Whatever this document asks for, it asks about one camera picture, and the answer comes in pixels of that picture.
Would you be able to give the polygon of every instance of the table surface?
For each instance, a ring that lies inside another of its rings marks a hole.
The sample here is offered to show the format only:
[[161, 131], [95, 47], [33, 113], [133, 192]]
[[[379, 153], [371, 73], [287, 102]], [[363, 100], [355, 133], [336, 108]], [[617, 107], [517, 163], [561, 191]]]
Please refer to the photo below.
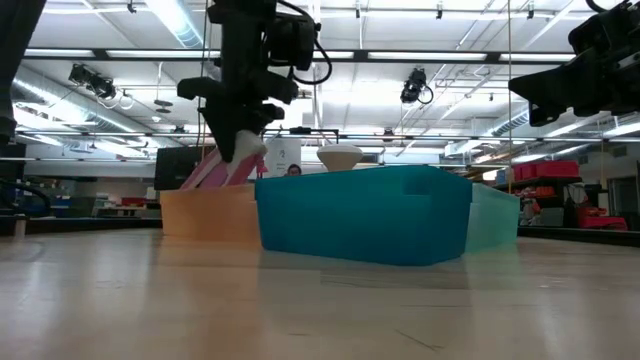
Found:
[[638, 359], [640, 250], [552, 240], [398, 268], [162, 239], [0, 243], [0, 359]]

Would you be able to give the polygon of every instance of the person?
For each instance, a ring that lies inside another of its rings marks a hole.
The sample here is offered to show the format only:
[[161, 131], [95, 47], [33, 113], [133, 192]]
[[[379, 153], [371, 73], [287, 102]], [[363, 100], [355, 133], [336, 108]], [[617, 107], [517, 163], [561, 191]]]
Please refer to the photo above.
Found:
[[300, 166], [296, 164], [291, 164], [289, 165], [289, 168], [287, 169], [287, 174], [285, 176], [300, 176], [300, 175], [302, 175], [302, 169], [300, 168]]

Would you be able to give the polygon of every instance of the ceiling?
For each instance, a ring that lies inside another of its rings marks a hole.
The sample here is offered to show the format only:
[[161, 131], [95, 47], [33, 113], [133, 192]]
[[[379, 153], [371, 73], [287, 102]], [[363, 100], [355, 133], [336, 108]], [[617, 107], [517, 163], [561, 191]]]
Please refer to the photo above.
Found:
[[[305, 9], [313, 0], [291, 1]], [[569, 32], [593, 13], [582, 0], [536, 0], [533, 19], [522, 17], [527, 13], [528, 0], [512, 0], [514, 19], [511, 23], [512, 42], [509, 44], [509, 27], [506, 19], [489, 20], [488, 16], [507, 14], [506, 0], [316, 0], [320, 3], [322, 32], [320, 41], [325, 49], [375, 49], [418, 51], [532, 51], [571, 52], [567, 42]], [[181, 43], [148, 10], [144, 1], [135, 1], [138, 12], [125, 11], [125, 0], [49, 0], [30, 47], [42, 48], [124, 48], [124, 49], [180, 49]], [[197, 31], [204, 34], [206, 2], [186, 1]], [[442, 3], [443, 17], [435, 18], [434, 11]], [[487, 4], [486, 14], [481, 13]], [[601, 6], [611, 6], [617, 1], [599, 0]], [[367, 16], [357, 19], [356, 8]], [[567, 6], [570, 11], [561, 13]], [[92, 10], [95, 13], [60, 14]], [[207, 42], [210, 48], [220, 46], [221, 31], [210, 23]], [[68, 61], [24, 60], [23, 66], [75, 90], [87, 97], [88, 91], [75, 89], [68, 80], [73, 63], [84, 63], [93, 71], [114, 79], [114, 83], [135, 100], [133, 107], [123, 109], [115, 102], [113, 111], [139, 123], [152, 131], [167, 132], [176, 125], [197, 132], [197, 101], [176, 96], [175, 85], [189, 77], [198, 77], [201, 66], [197, 62], [165, 62], [163, 64], [140, 61]], [[162, 65], [160, 76], [159, 65]], [[446, 65], [422, 64], [435, 91], [431, 105], [418, 109], [402, 105], [399, 94], [404, 80], [415, 63], [335, 63], [332, 77], [321, 87], [322, 123], [325, 128], [339, 129], [347, 133], [381, 134], [392, 127], [396, 134], [448, 134], [483, 135], [487, 129], [508, 119], [509, 100], [512, 110], [526, 105], [515, 94], [509, 96], [507, 82], [511, 77], [548, 70], [546, 65]], [[326, 64], [318, 63], [319, 71], [326, 71]], [[484, 85], [478, 89], [481, 81]], [[171, 113], [161, 115], [154, 100], [161, 99], [174, 104]], [[302, 125], [315, 127], [310, 101], [302, 102], [295, 110], [302, 113]], [[154, 121], [153, 116], [161, 116]], [[548, 129], [517, 129], [546, 136], [561, 126], [577, 121], [565, 114], [557, 124]], [[603, 126], [609, 122], [603, 120]], [[444, 146], [446, 141], [418, 143], [415, 146]]]

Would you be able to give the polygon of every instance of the teal plastic bin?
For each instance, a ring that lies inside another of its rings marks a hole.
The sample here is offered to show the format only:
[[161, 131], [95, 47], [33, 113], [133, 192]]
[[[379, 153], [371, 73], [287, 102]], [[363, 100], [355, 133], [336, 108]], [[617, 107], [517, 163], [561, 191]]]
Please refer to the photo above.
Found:
[[266, 250], [392, 265], [430, 265], [465, 249], [471, 182], [397, 166], [256, 183]]
[[518, 237], [520, 199], [482, 184], [473, 184], [466, 252], [514, 243]]

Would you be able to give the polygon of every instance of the shelf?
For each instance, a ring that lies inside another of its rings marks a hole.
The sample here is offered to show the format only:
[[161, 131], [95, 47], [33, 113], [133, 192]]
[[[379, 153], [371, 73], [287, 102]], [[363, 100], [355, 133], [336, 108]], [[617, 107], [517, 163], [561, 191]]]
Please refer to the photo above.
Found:
[[[517, 181], [511, 184], [511, 189], [522, 189], [527, 186], [554, 186], [554, 185], [569, 185], [582, 182], [580, 177], [570, 178], [556, 178], [556, 177], [539, 177], [535, 179], [529, 179], [524, 181]], [[493, 187], [498, 190], [509, 189], [509, 184], [500, 184]]]

